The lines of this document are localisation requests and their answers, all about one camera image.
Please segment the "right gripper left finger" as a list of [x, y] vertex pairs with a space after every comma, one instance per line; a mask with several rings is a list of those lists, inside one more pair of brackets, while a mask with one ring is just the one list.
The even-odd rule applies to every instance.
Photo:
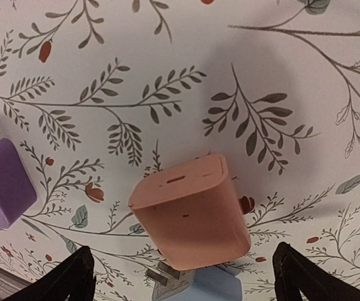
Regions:
[[7, 297], [7, 301], [93, 300], [95, 261], [82, 246], [38, 281]]

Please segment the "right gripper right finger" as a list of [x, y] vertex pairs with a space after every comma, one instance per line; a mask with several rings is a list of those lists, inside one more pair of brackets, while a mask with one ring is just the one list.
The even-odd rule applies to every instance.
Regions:
[[272, 256], [278, 301], [360, 301], [360, 289], [333, 277], [290, 244], [278, 244]]

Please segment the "purple power strip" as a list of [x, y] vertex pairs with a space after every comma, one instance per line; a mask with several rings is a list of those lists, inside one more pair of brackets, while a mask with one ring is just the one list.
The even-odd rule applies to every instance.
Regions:
[[0, 140], [0, 228], [10, 227], [37, 200], [14, 144]]

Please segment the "pink plug adapter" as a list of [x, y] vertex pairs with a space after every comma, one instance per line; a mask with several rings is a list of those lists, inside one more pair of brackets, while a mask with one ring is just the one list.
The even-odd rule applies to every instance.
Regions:
[[226, 263], [250, 251], [249, 230], [221, 154], [143, 178], [130, 195], [128, 207], [176, 270]]

